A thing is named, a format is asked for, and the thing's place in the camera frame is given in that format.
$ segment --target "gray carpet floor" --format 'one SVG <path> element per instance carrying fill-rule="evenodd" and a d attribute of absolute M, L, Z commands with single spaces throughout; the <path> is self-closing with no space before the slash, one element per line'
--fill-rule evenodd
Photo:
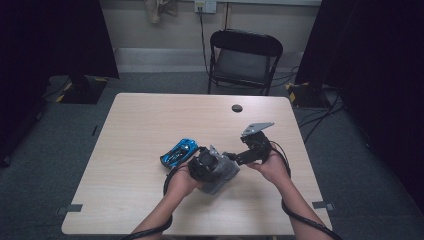
<path fill-rule="evenodd" d="M 47 93 L 58 89 L 66 79 L 51 78 Z M 11 166 L 0 169 L 0 239 L 119 239 L 64 235 L 61 225 L 65 216 L 57 214 L 59 207 L 72 201 L 114 97 L 120 92 L 206 91 L 207 75 L 201 72 L 122 73 L 121 79 L 107 84 L 96 105 L 56 103 L 60 92 L 47 97 L 41 120 L 11 155 Z M 214 87 L 212 93 L 259 94 L 257 90 L 223 87 Z M 271 89 L 270 95 L 287 96 L 287 92 L 279 85 Z M 336 93 L 329 91 L 327 96 L 333 101 Z M 341 101 L 335 109 L 339 107 L 343 107 Z M 324 114 L 319 109 L 293 111 L 299 123 Z M 304 138 L 313 126 L 300 128 Z M 323 198 L 335 206 L 329 215 L 340 236 L 346 240 L 424 239 L 423 215 L 393 173 L 367 148 L 360 126 L 348 111 L 342 108 L 327 116 L 305 145 Z"/>

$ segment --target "black chair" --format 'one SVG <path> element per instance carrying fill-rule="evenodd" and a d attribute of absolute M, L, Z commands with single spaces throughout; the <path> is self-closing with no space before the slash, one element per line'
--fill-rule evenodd
<path fill-rule="evenodd" d="M 208 94 L 219 82 L 260 88 L 267 96 L 283 45 L 274 37 L 234 29 L 220 30 L 210 39 Z"/>

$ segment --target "person's right arm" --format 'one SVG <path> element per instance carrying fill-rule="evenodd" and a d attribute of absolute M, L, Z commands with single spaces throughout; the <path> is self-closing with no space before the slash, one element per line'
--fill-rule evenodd
<path fill-rule="evenodd" d="M 296 186 L 293 184 L 290 176 L 287 173 L 287 169 L 283 163 L 283 159 L 275 151 L 271 151 L 268 160 L 263 163 L 249 163 L 248 167 L 258 170 L 262 175 L 273 183 L 283 198 L 286 206 L 294 213 L 308 218 L 321 225 L 324 223 L 307 204 L 305 199 L 302 197 Z M 299 220 L 290 217 L 291 224 L 293 226 L 294 234 L 298 240 L 316 239 L 316 240 L 327 240 L 332 239 L 327 234 L 315 229 Z"/>

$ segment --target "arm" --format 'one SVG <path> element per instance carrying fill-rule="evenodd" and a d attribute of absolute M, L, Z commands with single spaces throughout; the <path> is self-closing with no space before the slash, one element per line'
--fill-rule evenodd
<path fill-rule="evenodd" d="M 253 162 L 247 164 L 247 166 L 258 170 L 260 173 L 262 173 L 265 179 L 277 187 L 284 203 L 290 210 L 314 222 L 324 225 L 321 219 L 307 204 L 305 199 L 297 190 L 296 186 L 293 184 L 292 180 L 287 174 L 283 159 L 281 159 L 281 157 L 275 151 L 271 151 L 268 160 L 264 164 Z M 330 236 L 321 232 L 320 230 L 310 227 L 292 217 L 290 217 L 290 222 L 293 226 L 296 239 L 332 239 Z"/>
<path fill-rule="evenodd" d="M 200 187 L 200 183 L 191 178 L 187 162 L 183 163 L 172 177 L 168 185 L 168 191 L 153 211 L 133 230 L 132 233 L 162 226 L 168 221 L 175 209 L 180 205 L 183 199 L 188 196 L 195 188 Z M 160 239 L 162 233 L 146 236 L 140 239 Z"/>

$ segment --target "blue object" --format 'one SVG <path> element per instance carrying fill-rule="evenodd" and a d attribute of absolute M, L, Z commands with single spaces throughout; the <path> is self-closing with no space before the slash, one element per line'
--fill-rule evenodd
<path fill-rule="evenodd" d="M 171 169 L 187 161 L 198 148 L 196 141 L 183 138 L 171 151 L 160 157 L 160 162 L 165 167 Z"/>

